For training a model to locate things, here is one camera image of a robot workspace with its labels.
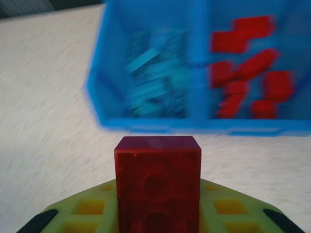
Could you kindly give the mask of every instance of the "lego brick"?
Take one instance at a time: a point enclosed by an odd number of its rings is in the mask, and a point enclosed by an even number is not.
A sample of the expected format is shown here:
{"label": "lego brick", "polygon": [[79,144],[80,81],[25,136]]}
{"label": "lego brick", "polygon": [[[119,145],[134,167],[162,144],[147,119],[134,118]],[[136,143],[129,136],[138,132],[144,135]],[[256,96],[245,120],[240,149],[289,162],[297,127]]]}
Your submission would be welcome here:
{"label": "lego brick", "polygon": [[294,93],[292,74],[278,70],[267,72],[263,79],[265,99],[285,102]]}
{"label": "lego brick", "polygon": [[183,118],[186,116],[186,93],[173,93],[173,117]]}
{"label": "lego brick", "polygon": [[253,119],[276,119],[277,106],[274,101],[257,100],[251,103],[250,112]]}
{"label": "lego brick", "polygon": [[135,99],[149,100],[164,96],[168,90],[165,86],[165,80],[158,79],[136,87],[134,92]]}
{"label": "lego brick", "polygon": [[163,48],[161,58],[166,60],[183,56],[186,47],[186,35],[186,29],[173,29]]}
{"label": "lego brick", "polygon": [[241,32],[212,33],[211,51],[241,54],[247,50],[247,35]]}
{"label": "lego brick", "polygon": [[142,55],[148,46],[148,33],[139,32],[130,35],[129,38],[129,48],[127,52],[127,58],[129,61],[133,61]]}
{"label": "lego brick", "polygon": [[160,51],[158,49],[151,48],[129,63],[126,66],[126,70],[134,76],[142,77],[142,73],[145,73],[145,70],[149,65],[158,62],[159,54]]}
{"label": "lego brick", "polygon": [[265,49],[240,65],[239,78],[250,80],[266,71],[279,57],[275,49]]}
{"label": "lego brick", "polygon": [[246,94],[248,93],[247,82],[241,80],[234,80],[227,82],[224,88],[224,93],[226,96],[233,94]]}
{"label": "lego brick", "polygon": [[271,16],[238,18],[233,21],[236,31],[243,32],[248,38],[270,36],[275,27]]}
{"label": "lego brick", "polygon": [[178,58],[166,60],[157,64],[150,65],[146,68],[146,80],[153,81],[156,79],[168,79],[172,67],[180,65]]}
{"label": "lego brick", "polygon": [[131,107],[135,117],[161,117],[162,106],[153,101],[143,101]]}
{"label": "lego brick", "polygon": [[120,232],[198,232],[201,149],[193,137],[124,137],[115,166]]}
{"label": "lego brick", "polygon": [[233,63],[230,61],[216,62],[207,67],[208,76],[211,82],[211,88],[220,88],[226,82],[232,80],[235,76]]}
{"label": "lego brick", "polygon": [[171,91],[185,91],[190,84],[190,71],[187,67],[175,67],[170,70],[169,88]]}
{"label": "lego brick", "polygon": [[234,118],[240,109],[245,94],[234,94],[225,98],[216,113],[217,118]]}

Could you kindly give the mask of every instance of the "white floor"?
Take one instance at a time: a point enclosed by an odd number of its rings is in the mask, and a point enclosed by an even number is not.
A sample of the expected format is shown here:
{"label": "white floor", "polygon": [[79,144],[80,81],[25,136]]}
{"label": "white floor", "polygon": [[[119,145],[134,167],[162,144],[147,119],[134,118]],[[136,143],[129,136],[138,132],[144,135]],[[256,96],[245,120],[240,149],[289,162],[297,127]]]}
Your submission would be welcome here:
{"label": "white floor", "polygon": [[[115,177],[127,133],[99,129],[82,87],[101,8],[0,21],[0,233]],[[195,135],[202,178],[269,202],[311,233],[311,138]]]}

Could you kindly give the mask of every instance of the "plastic bin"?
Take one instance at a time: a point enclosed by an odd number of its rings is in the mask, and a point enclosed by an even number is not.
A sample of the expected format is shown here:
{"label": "plastic bin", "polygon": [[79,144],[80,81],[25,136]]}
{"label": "plastic bin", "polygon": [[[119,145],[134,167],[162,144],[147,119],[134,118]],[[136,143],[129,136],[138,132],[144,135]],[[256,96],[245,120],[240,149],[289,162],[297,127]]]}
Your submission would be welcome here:
{"label": "plastic bin", "polygon": [[[240,55],[210,52],[210,35],[229,30],[232,20],[272,15],[276,32],[254,39]],[[311,1],[309,0],[110,0],[99,33],[87,90],[100,124],[111,130],[148,133],[224,133],[230,135],[306,136],[311,132]],[[187,30],[184,66],[189,69],[183,117],[136,118],[129,114],[129,96],[137,82],[126,71],[129,35],[170,28]],[[282,56],[272,67],[294,73],[295,94],[279,105],[278,119],[250,119],[249,103],[259,100],[261,76],[250,83],[251,92],[237,119],[216,119],[222,90],[210,89],[207,66],[233,60],[237,64],[265,48],[276,48]],[[168,109],[174,102],[168,98]]]}

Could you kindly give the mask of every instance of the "red brick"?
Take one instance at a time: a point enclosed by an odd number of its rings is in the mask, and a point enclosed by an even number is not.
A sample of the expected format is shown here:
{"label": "red brick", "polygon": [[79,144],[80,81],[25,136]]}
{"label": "red brick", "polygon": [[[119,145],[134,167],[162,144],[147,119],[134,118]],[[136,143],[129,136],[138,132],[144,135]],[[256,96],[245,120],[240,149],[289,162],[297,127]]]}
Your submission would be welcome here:
{"label": "red brick", "polygon": [[263,86],[265,99],[275,102],[285,102],[294,93],[292,74],[289,71],[278,70],[266,73]]}
{"label": "red brick", "polygon": [[247,50],[247,35],[240,32],[212,33],[211,51],[241,54]]}
{"label": "red brick", "polygon": [[247,82],[241,80],[230,81],[225,85],[225,95],[246,94],[248,91]]}
{"label": "red brick", "polygon": [[220,104],[220,109],[216,113],[217,118],[234,118],[240,109],[245,94],[230,95]]}
{"label": "red brick", "polygon": [[208,76],[211,80],[211,88],[223,87],[226,82],[235,76],[233,64],[229,61],[216,62],[207,67]]}
{"label": "red brick", "polygon": [[257,100],[251,103],[250,112],[253,119],[276,119],[277,106],[274,101]]}
{"label": "red brick", "polygon": [[275,49],[265,49],[240,65],[239,78],[249,80],[266,71],[279,57]]}
{"label": "red brick", "polygon": [[238,18],[233,21],[233,27],[236,31],[244,32],[248,38],[270,36],[275,30],[271,16]]}
{"label": "red brick", "polygon": [[201,148],[192,136],[124,137],[115,166],[120,232],[198,233]]}

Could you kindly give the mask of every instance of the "blue lego brick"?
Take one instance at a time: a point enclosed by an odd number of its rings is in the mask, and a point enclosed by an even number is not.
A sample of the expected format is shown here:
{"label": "blue lego brick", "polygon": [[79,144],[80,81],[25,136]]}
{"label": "blue lego brick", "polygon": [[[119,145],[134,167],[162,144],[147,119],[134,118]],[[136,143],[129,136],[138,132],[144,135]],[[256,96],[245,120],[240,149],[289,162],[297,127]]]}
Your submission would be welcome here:
{"label": "blue lego brick", "polygon": [[144,102],[146,100],[144,95],[141,95],[137,91],[133,91],[133,93],[129,96],[129,104],[130,109],[135,108],[140,103]]}
{"label": "blue lego brick", "polygon": [[135,117],[160,117],[162,106],[157,102],[144,101],[133,108]]}
{"label": "blue lego brick", "polygon": [[145,100],[149,100],[163,97],[167,93],[168,90],[165,86],[165,80],[158,79],[138,86],[135,89],[134,95],[136,95],[138,99],[144,98]]}
{"label": "blue lego brick", "polygon": [[172,117],[186,116],[186,96],[187,94],[182,91],[173,93]]}
{"label": "blue lego brick", "polygon": [[128,64],[126,69],[129,73],[133,73],[134,76],[142,77],[142,73],[145,73],[148,66],[158,62],[159,54],[160,51],[158,49],[151,48]]}
{"label": "blue lego brick", "polygon": [[129,36],[128,61],[133,61],[142,55],[148,48],[148,33],[139,32]]}
{"label": "blue lego brick", "polygon": [[186,29],[172,30],[170,38],[161,53],[162,59],[173,59],[176,57],[183,57],[186,47]]}
{"label": "blue lego brick", "polygon": [[172,91],[184,91],[190,84],[190,71],[187,67],[170,69],[169,87]]}
{"label": "blue lego brick", "polygon": [[180,65],[179,59],[171,59],[149,66],[146,69],[146,81],[150,82],[157,79],[168,79],[172,67]]}

